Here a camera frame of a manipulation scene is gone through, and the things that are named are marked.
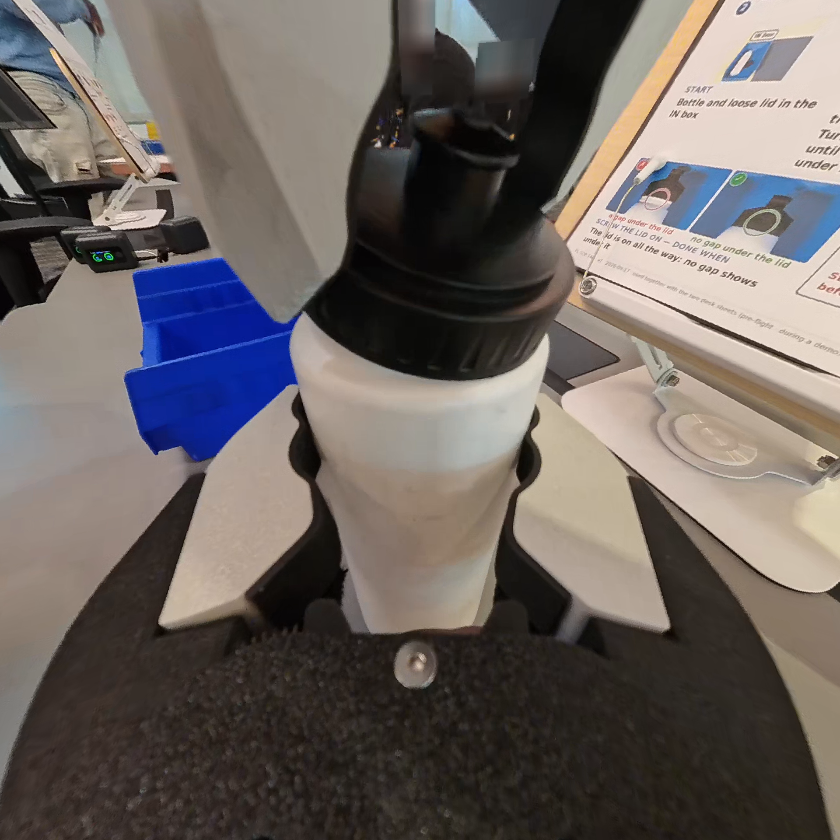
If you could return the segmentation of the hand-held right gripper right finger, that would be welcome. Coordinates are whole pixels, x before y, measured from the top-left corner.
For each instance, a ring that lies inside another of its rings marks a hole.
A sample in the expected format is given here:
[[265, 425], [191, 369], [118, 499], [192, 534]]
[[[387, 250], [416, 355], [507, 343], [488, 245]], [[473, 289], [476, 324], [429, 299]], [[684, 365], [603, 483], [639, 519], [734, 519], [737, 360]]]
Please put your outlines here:
[[627, 470], [540, 394], [516, 467], [495, 575], [538, 635], [574, 644], [593, 620], [664, 634], [664, 597]]

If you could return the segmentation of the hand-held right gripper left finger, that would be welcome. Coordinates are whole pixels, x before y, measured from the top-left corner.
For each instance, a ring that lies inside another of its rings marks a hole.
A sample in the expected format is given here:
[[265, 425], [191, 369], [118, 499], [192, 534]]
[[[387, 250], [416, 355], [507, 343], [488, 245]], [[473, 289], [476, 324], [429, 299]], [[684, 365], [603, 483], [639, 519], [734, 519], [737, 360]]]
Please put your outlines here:
[[252, 591], [304, 537], [316, 514], [308, 481], [292, 467], [300, 424], [290, 385], [223, 446], [207, 468], [159, 615], [168, 632], [230, 617], [262, 630], [286, 621]]

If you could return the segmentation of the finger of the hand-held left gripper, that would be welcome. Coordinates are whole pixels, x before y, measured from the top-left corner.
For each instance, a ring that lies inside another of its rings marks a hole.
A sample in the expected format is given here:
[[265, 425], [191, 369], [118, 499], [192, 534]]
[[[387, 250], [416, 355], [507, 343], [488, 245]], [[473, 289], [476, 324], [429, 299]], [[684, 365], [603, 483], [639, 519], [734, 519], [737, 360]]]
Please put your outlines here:
[[291, 320], [346, 260], [348, 195], [396, 72], [397, 2], [108, 8], [212, 246]]
[[604, 78], [643, 2], [562, 1], [542, 42], [519, 158], [504, 181], [510, 212], [553, 199], [590, 127]]

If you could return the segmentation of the blue storage bin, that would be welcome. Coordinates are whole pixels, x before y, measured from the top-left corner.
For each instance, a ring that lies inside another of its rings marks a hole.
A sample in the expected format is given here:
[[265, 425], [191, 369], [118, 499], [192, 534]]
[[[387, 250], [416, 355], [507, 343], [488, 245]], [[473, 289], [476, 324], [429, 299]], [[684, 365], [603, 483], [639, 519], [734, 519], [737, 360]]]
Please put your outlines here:
[[274, 320], [225, 259], [137, 269], [133, 287], [142, 363], [123, 379], [152, 453], [213, 458], [296, 384], [289, 348], [297, 319]]

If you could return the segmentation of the white plastic bottle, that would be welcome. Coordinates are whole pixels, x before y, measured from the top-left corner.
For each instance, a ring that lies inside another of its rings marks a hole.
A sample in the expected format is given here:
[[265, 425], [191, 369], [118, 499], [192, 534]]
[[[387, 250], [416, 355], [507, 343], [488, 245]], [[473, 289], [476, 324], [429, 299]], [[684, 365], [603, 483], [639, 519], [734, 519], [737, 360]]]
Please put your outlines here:
[[550, 340], [475, 381], [398, 373], [346, 350], [306, 314], [290, 358], [372, 634], [476, 623]]

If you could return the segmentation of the black bottle lid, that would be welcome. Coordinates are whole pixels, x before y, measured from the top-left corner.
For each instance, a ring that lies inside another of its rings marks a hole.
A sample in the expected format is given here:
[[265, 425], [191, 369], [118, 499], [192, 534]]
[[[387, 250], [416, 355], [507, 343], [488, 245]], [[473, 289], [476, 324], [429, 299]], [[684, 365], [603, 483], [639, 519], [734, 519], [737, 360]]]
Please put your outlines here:
[[530, 358], [570, 295], [571, 253], [508, 184], [522, 162], [491, 122], [415, 112], [408, 149], [365, 152], [349, 253], [305, 308], [352, 354], [428, 380], [484, 380]]

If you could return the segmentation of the white stand base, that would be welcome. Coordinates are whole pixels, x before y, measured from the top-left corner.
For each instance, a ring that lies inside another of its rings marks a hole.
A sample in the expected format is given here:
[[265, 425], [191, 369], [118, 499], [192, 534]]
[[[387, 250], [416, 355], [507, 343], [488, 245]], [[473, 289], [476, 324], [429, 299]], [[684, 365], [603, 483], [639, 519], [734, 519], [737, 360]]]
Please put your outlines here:
[[567, 392], [564, 410], [764, 578], [838, 591], [838, 473], [827, 452], [709, 386], [641, 366]]

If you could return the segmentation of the black box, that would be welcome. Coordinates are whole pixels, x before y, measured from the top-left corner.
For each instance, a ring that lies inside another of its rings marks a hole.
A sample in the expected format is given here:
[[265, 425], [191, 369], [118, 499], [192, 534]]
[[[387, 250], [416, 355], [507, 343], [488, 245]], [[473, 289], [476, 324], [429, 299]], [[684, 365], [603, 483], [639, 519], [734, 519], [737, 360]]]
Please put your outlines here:
[[164, 219], [159, 225], [167, 252], [189, 255], [209, 249], [207, 233], [201, 220], [195, 216]]

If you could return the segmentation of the clear document stand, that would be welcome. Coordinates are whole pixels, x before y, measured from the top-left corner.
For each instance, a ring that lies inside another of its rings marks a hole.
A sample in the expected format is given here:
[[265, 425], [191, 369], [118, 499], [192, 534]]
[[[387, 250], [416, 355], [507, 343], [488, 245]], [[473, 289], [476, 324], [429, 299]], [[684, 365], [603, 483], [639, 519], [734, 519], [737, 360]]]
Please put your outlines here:
[[150, 157], [140, 138], [113, 106], [101, 83], [75, 47], [64, 35], [62, 25], [82, 22], [97, 37], [103, 35], [102, 21], [90, 2], [15, 2], [19, 9], [50, 42], [50, 53], [59, 69], [74, 88], [102, 131], [129, 167], [126, 184], [112, 196], [95, 223], [111, 223], [115, 229], [141, 230], [159, 227], [165, 210], [125, 211], [141, 182], [151, 182], [160, 173], [159, 164]]

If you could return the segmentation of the black charger with green lights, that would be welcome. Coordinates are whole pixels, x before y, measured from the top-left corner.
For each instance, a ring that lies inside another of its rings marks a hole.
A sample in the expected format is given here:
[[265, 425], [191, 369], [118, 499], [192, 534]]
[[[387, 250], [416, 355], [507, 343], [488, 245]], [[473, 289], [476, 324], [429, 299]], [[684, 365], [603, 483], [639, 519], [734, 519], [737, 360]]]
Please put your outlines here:
[[98, 230], [79, 235], [73, 245], [73, 254], [96, 273], [140, 267], [140, 259], [130, 238], [120, 230]]

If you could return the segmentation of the black office chair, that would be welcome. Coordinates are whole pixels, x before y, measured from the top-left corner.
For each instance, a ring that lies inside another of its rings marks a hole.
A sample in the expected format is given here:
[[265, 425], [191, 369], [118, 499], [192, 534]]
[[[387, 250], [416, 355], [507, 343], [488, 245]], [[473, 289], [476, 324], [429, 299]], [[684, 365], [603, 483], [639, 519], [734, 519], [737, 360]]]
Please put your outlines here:
[[89, 200], [119, 190], [123, 177], [102, 177], [77, 182], [59, 182], [36, 190], [35, 209], [46, 215], [2, 218], [1, 222], [1, 317], [15, 308], [43, 303], [58, 278], [46, 280], [32, 250], [38, 240], [52, 238], [73, 259], [61, 239], [69, 228], [92, 226]]

